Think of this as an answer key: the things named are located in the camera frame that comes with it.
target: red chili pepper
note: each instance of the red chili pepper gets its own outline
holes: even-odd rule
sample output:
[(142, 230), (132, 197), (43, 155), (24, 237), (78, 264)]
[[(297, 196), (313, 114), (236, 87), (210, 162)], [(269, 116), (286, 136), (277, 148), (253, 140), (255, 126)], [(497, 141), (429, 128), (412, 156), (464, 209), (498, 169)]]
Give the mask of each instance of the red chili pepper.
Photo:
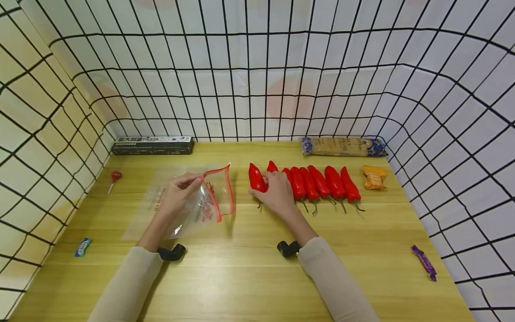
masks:
[(276, 166), (276, 164), (273, 161), (269, 161), (268, 162), (268, 168), (266, 168), (266, 171), (274, 172), (274, 171), (279, 171), (279, 169), (277, 169), (277, 166)]
[(306, 199), (307, 195), (304, 179), (302, 178), (302, 174), (300, 173), (299, 168), (296, 166), (291, 167), (291, 183), (291, 188), (293, 189), (293, 196), (295, 200), (302, 202), (304, 207), (306, 207), (306, 211), (309, 212), (306, 204), (304, 203), (304, 199)]
[(347, 213), (344, 203), (342, 202), (345, 198), (345, 188), (336, 169), (332, 166), (326, 166), (325, 179), (327, 180), (329, 189), (331, 189), (331, 195), (334, 199), (340, 202), (341, 206), (344, 208), (345, 213)]
[(356, 204), (356, 208), (359, 211), (364, 211), (359, 208), (358, 201), (361, 201), (361, 195), (359, 194), (359, 190), (356, 185), (352, 182), (351, 177), (349, 176), (349, 172), (347, 171), (347, 167), (344, 166), (341, 168), (341, 182), (344, 185), (345, 191), (347, 192), (347, 201), (349, 203), (353, 202)]
[(318, 213), (317, 201), (320, 199), (320, 194), (317, 192), (317, 186), (315, 184), (315, 180), (309, 171), (302, 167), (300, 168), (300, 174), (304, 178), (304, 186), (306, 187), (306, 195), (309, 202), (315, 204), (315, 211), (312, 212), (313, 215)]
[(282, 172), (286, 173), (286, 176), (288, 177), (288, 181), (291, 184), (291, 188), (293, 188), (293, 179), (291, 178), (291, 171), (288, 168), (284, 168)]
[(331, 199), (331, 189), (329, 189), (322, 172), (320, 172), (317, 168), (315, 168), (312, 165), (308, 166), (307, 169), (309, 170), (311, 176), (315, 180), (317, 191), (318, 193), (320, 193), (320, 197), (322, 199), (330, 198), (331, 202), (333, 202)]
[(266, 192), (265, 180), (261, 175), (261, 171), (259, 171), (258, 167), (253, 163), (249, 166), (249, 181), (250, 187), (259, 192)]

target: red lollipop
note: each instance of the red lollipop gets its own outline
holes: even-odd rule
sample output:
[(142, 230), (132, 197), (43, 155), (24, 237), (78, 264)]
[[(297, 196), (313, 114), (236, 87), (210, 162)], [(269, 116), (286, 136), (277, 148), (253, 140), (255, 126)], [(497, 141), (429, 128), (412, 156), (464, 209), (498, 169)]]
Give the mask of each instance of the red lollipop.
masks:
[(118, 180), (118, 179), (121, 179), (122, 178), (122, 173), (120, 171), (113, 171), (111, 172), (111, 185), (109, 186), (109, 190), (107, 191), (107, 194), (110, 194), (111, 193), (111, 189), (113, 189), (113, 185), (114, 183)]

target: black box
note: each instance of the black box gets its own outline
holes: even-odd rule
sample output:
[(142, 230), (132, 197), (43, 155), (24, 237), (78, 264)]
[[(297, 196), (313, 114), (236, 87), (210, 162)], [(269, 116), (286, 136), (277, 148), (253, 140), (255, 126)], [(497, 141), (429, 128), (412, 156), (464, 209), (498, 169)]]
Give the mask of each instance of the black box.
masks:
[(189, 155), (193, 152), (192, 137), (128, 137), (119, 138), (111, 151), (117, 156)]

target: beige sleeve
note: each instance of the beige sleeve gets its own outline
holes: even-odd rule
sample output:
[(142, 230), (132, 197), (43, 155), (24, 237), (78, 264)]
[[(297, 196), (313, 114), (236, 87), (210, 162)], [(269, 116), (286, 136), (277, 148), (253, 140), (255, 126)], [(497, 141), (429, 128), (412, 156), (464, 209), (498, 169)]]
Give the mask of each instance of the beige sleeve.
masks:
[(136, 321), (162, 264), (158, 253), (132, 247), (102, 293), (88, 322)]
[(311, 239), (298, 257), (336, 322), (379, 322), (359, 285), (322, 237)]

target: purple candy wrapper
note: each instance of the purple candy wrapper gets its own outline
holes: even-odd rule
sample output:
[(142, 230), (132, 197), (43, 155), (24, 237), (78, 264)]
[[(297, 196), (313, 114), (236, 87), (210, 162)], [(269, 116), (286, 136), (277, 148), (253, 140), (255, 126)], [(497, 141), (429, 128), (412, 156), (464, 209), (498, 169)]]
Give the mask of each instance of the purple candy wrapper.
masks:
[(424, 252), (422, 250), (418, 249), (415, 245), (413, 245), (411, 247), (411, 251), (413, 252), (413, 254), (415, 254), (419, 258), (420, 263), (422, 263), (422, 266), (424, 266), (424, 269), (427, 272), (427, 276), (429, 277), (429, 279), (432, 280), (433, 282), (436, 282), (436, 270), (431, 265), (431, 262), (429, 261), (427, 256), (424, 254)]

